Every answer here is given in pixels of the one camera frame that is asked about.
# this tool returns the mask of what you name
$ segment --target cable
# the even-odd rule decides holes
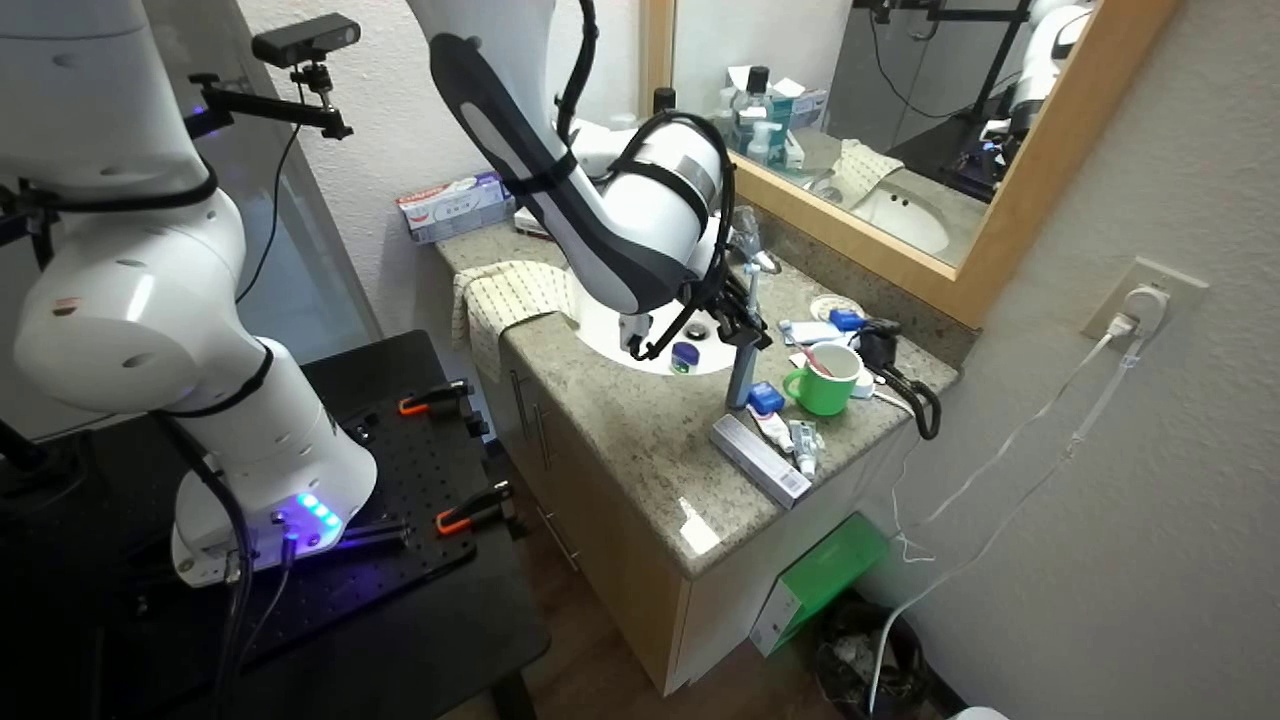
[[[237,302],[243,302],[255,286],[255,278],[262,274],[269,260],[270,260],[270,249],[276,249],[276,233],[281,233],[281,184],[284,184],[284,163],[287,163],[287,150],[296,149],[296,131],[301,125],[292,125],[284,149],[281,149],[281,161],[276,161],[276,179],[270,179],[270,227],[269,227],[269,240],[262,240],[262,252],[249,274],[249,282],[241,286]]]
[[[906,97],[915,97],[915,85],[921,85],[921,67],[925,67],[925,57],[933,51],[933,34],[925,34],[925,40],[915,40],[915,44],[925,44],[921,51],[915,51],[915,67],[912,67],[912,85],[906,85]],[[902,125],[906,125],[906,104],[899,106],[899,115],[897,115],[897,125],[891,125],[891,149],[897,149],[897,135],[902,131]]]
[[[870,57],[875,57],[875,72],[879,72],[882,88],[889,88],[906,110],[915,110],[915,115],[925,115],[925,121],[951,121],[951,115],[915,106],[915,104],[891,85],[891,74],[882,72],[879,27],[870,24],[870,17],[867,17],[867,31],[870,31]]]
[[[942,18],[933,18],[925,34],[912,34],[912,44],[933,44]]]
[[[570,74],[565,85],[565,97],[558,97],[558,115],[554,115],[554,135],[565,143],[570,143],[570,115],[574,115],[574,104],[592,81],[592,67],[594,67],[594,44],[598,44],[598,24],[594,24],[594,4],[592,0],[579,0],[579,12],[582,12],[582,44],[574,49],[574,64],[570,64]]]
[[[243,636],[243,618],[249,618],[249,600],[251,600],[251,541],[249,541],[249,523],[243,523],[243,508],[237,500],[237,493],[202,462],[199,445],[172,419],[172,416],[155,416],[164,438],[183,457],[183,462],[199,474],[199,483],[214,494],[214,503],[228,512],[230,520],[230,535],[237,535],[237,590],[228,605],[228,618],[222,618],[222,639],[221,639],[221,656],[214,656],[214,673],[212,673],[212,708],[214,715],[228,715],[230,697],[237,697],[237,659],[241,659],[241,636]]]
[[[915,529],[929,529],[929,523],[937,523],[940,516],[947,516],[947,508],[959,503],[959,494],[969,494],[974,480],[984,480],[994,462],[1003,462],[1003,457],[1009,457],[1010,445],[1023,435],[1023,427],[1033,427],[1033,423],[1040,423],[1045,416],[1052,416],[1052,408],[1077,386],[1077,381],[1096,362],[1096,355],[1100,355],[1106,343],[1122,341],[1122,334],[1133,334],[1133,321],[1126,321],[1126,317],[1116,317],[1116,321],[1106,324],[1106,332],[1102,332],[1102,334],[1085,353],[1085,358],[1067,370],[1067,381],[1064,381],[1028,419],[1018,419],[1018,423],[1000,438],[1000,448],[994,448],[979,467],[970,467],[970,473],[964,474],[964,483],[959,483],[947,500],[940,500]]]
[[[32,473],[49,451],[0,419],[0,457],[9,457],[11,467]]]
[[[281,600],[284,600],[284,590],[287,590],[292,561],[296,561],[296,541],[284,535],[284,544],[281,544],[281,578],[276,578],[276,590],[270,590],[262,616],[259,616],[259,618],[251,622],[251,631],[249,631],[249,639],[243,639],[243,647],[241,647],[241,663],[251,656],[255,639],[262,636],[269,618],[276,616],[276,609],[281,609]]]
[[[1058,445],[1054,462],[1048,462],[1048,473],[1040,480],[1033,480],[1017,503],[991,523],[991,532],[984,535],[984,544],[964,557],[959,562],[951,562],[947,573],[940,573],[933,584],[925,584],[915,596],[906,596],[897,610],[889,610],[882,627],[879,627],[879,645],[875,645],[875,663],[870,663],[870,693],[867,693],[867,715],[875,715],[879,702],[879,673],[882,673],[882,650],[889,650],[889,636],[897,627],[897,618],[902,610],[912,610],[915,605],[925,605],[929,596],[937,596],[940,586],[947,586],[951,578],[959,578],[964,573],[970,573],[991,549],[994,541],[1010,529],[1010,520],[1037,500],[1037,493],[1045,483],[1052,483],[1080,451],[1080,445],[1087,438],[1090,423],[1106,410],[1106,404],[1116,398],[1119,384],[1126,381],[1126,370],[1138,362],[1138,341],[1126,343],[1126,353],[1116,362],[1116,374],[1106,381],[1106,386],[1090,398],[1090,408],[1085,410],[1085,419],[1067,433],[1067,438]]]

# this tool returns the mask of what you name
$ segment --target wooden floor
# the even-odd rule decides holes
[[[550,650],[525,673],[541,720],[839,720],[802,667],[802,647],[761,659],[744,645],[710,674],[658,698],[550,541],[531,529],[525,549],[550,631]],[[488,715],[488,698],[449,711],[449,720]]]

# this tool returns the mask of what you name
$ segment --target towel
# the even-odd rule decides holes
[[[505,260],[465,266],[453,278],[453,341],[471,347],[476,370],[491,384],[505,374],[498,341],[509,327],[574,308],[574,274],[554,263]]]
[[[832,163],[832,184],[839,187],[844,202],[854,206],[897,169],[902,169],[902,161],[882,156],[859,141],[844,141],[839,161]]]

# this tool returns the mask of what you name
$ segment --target mirror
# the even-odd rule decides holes
[[[979,327],[1177,0],[1096,0],[1054,18],[1040,8],[642,0],[642,88],[674,88],[681,106],[721,115],[739,198]],[[1067,57],[1052,91],[1023,67],[1037,27],[1048,60]],[[731,125],[744,115],[725,99],[731,64],[809,85],[784,106],[762,99],[792,131]]]

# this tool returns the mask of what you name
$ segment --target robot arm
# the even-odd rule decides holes
[[[554,236],[582,286],[623,317],[631,355],[642,355],[642,313],[667,298],[708,308],[725,341],[762,334],[748,317],[744,286],[725,266],[731,163],[717,129],[681,110],[655,115],[594,187],[566,149],[570,91],[558,104],[558,135],[548,125],[543,64],[554,0],[407,4],[433,44],[442,104]],[[594,40],[592,0],[579,8],[589,31],[574,85],[582,85]]]
[[[243,224],[187,141],[137,0],[0,4],[0,219],[41,202],[56,254],[21,308],[15,368],[97,410],[164,410],[208,448],[259,562],[315,557],[372,493],[372,457],[296,358],[237,317]],[[187,474],[172,561],[228,578],[230,523]]]
[[[1017,149],[1033,135],[1037,115],[1052,97],[1054,81],[1064,74],[1087,18],[1090,18],[1090,0],[1037,0],[1033,40],[1010,88],[1009,115],[988,121],[979,131],[1000,170],[1010,163]]]

